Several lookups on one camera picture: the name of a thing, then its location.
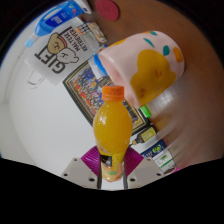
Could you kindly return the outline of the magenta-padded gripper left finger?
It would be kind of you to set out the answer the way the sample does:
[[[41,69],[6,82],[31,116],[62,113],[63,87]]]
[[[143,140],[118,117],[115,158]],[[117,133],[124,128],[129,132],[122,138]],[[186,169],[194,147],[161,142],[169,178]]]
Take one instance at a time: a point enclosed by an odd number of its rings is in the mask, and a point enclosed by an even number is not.
[[[102,175],[100,153],[97,147],[92,147],[81,158],[73,158],[61,177],[84,188],[100,189]]]

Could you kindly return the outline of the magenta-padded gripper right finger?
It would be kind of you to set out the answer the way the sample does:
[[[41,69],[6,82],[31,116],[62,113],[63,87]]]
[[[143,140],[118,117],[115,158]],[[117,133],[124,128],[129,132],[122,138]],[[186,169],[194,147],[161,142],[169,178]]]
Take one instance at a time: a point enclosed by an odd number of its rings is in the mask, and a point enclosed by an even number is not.
[[[164,176],[151,158],[144,158],[129,147],[124,157],[124,188],[135,189],[159,180]]]

